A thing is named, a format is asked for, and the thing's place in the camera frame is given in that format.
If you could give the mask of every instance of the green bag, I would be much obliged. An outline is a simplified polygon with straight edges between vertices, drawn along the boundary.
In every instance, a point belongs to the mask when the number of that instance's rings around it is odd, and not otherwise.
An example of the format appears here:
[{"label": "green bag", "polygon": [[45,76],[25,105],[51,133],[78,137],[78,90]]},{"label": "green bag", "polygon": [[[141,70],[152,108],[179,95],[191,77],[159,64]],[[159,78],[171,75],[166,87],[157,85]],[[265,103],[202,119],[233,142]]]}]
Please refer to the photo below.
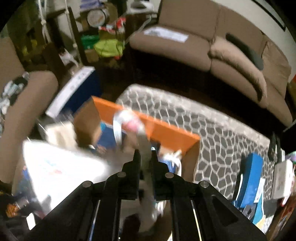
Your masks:
[{"label": "green bag", "polygon": [[122,56],[124,45],[117,39],[100,40],[94,45],[94,49],[100,57],[108,58]]}]

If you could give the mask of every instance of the gray geometric rug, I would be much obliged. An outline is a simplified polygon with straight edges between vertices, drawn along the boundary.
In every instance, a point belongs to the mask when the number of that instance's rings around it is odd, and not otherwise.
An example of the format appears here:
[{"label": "gray geometric rug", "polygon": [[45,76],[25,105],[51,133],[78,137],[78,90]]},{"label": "gray geometric rug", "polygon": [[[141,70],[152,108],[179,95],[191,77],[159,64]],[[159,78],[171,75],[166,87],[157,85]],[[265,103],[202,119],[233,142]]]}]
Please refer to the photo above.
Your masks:
[{"label": "gray geometric rug", "polygon": [[128,87],[116,103],[198,134],[194,182],[209,181],[227,199],[232,199],[242,156],[259,154],[264,160],[264,200],[271,198],[274,162],[267,156],[268,139],[253,129],[185,97],[140,85]]}]

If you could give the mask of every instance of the orange box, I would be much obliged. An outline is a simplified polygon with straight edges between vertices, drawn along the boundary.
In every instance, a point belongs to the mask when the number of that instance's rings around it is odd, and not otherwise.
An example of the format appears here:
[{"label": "orange box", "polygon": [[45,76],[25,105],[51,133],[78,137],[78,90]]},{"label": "orange box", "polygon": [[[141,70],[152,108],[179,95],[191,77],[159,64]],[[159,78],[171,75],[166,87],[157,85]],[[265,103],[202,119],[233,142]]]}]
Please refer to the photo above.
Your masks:
[{"label": "orange box", "polygon": [[[74,116],[79,146],[94,145],[100,135],[100,122],[113,123],[113,116],[123,107],[113,102],[92,97]],[[200,137],[151,116],[136,112],[145,125],[148,138],[172,151],[182,150],[182,177],[192,182],[200,150]]]}]

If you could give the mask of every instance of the couch cushion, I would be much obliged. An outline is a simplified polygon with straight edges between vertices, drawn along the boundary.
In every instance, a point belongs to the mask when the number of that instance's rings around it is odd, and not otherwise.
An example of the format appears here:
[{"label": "couch cushion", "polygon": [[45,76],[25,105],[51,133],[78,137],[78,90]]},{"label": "couch cushion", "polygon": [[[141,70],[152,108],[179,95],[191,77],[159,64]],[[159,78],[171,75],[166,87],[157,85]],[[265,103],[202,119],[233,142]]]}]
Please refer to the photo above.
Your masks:
[{"label": "couch cushion", "polygon": [[0,92],[9,80],[21,76],[24,71],[11,39],[0,39]]},{"label": "couch cushion", "polygon": [[210,72],[226,84],[235,88],[252,101],[258,103],[257,92],[252,84],[235,68],[220,60],[213,59]]},{"label": "couch cushion", "polygon": [[[258,97],[254,87],[236,69],[220,60],[213,59],[210,72],[258,104]],[[292,115],[284,98],[268,80],[266,81],[266,85],[267,110],[285,126],[289,126],[292,123]]]},{"label": "couch cushion", "polygon": [[256,53],[262,53],[263,34],[259,28],[240,14],[221,6],[215,34],[225,38],[235,35]]},{"label": "couch cushion", "polygon": [[58,88],[53,73],[37,71],[30,73],[27,87],[8,109],[5,129],[0,138],[0,180],[10,183],[15,174],[22,141],[30,134],[36,118],[49,105]]},{"label": "couch cushion", "polygon": [[231,65],[241,73],[257,91],[259,106],[267,107],[267,88],[263,73],[237,46],[222,37],[216,36],[209,55]]},{"label": "couch cushion", "polygon": [[291,74],[291,66],[284,53],[268,40],[262,53],[264,61],[263,75],[281,94],[286,95],[287,83]]},{"label": "couch cushion", "polygon": [[140,32],[130,38],[131,47],[184,63],[202,71],[210,70],[211,59],[207,54],[210,50],[210,44],[207,40],[178,29],[164,28],[187,34],[189,37],[184,43],[181,43]]},{"label": "couch cushion", "polygon": [[162,0],[159,24],[214,37],[219,5],[210,0]]},{"label": "couch cushion", "polygon": [[280,120],[286,127],[292,124],[293,118],[291,112],[280,93],[275,89],[275,87],[266,80],[267,85],[267,109],[275,115],[276,118]]}]

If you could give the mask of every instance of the cloth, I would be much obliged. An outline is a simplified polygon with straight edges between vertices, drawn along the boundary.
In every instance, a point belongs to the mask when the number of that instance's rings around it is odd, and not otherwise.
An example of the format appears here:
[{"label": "cloth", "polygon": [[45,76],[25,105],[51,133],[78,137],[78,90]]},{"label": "cloth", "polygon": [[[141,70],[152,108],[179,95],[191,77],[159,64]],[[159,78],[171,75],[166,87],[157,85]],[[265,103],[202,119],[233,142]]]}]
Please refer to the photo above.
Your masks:
[{"label": "cloth", "polygon": [[261,56],[257,54],[253,49],[251,49],[243,41],[230,33],[226,34],[226,40],[237,46],[248,57],[248,59],[251,60],[251,62],[257,67],[257,69],[263,70],[263,60]]},{"label": "cloth", "polygon": [[17,100],[18,95],[27,86],[29,80],[29,73],[25,72],[22,76],[9,81],[1,94],[0,98],[0,138],[4,132],[5,115],[8,108],[13,106]]},{"label": "cloth", "polygon": [[94,44],[94,49],[100,57],[108,58],[122,56],[124,45],[117,39],[100,40]]},{"label": "cloth", "polygon": [[266,108],[267,86],[263,73],[231,42],[219,36],[216,36],[213,42],[209,51],[210,57],[226,62],[240,72],[254,86],[259,106]]}]

